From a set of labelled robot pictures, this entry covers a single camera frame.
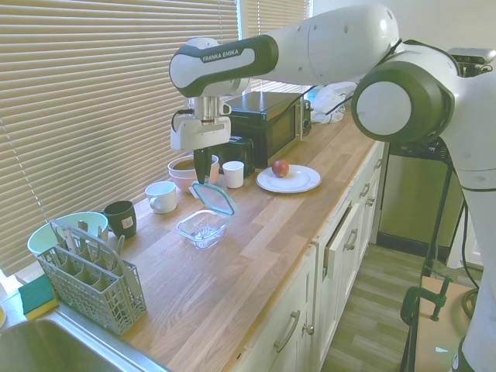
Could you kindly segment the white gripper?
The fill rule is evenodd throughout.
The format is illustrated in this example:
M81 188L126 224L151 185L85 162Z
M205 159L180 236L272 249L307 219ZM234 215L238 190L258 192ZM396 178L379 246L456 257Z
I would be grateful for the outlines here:
M197 181L205 183L210 178L212 150L210 146L227 143L231 136L230 118L221 116L206 123L193 115L179 115L170 129L170 147L173 150L194 151Z

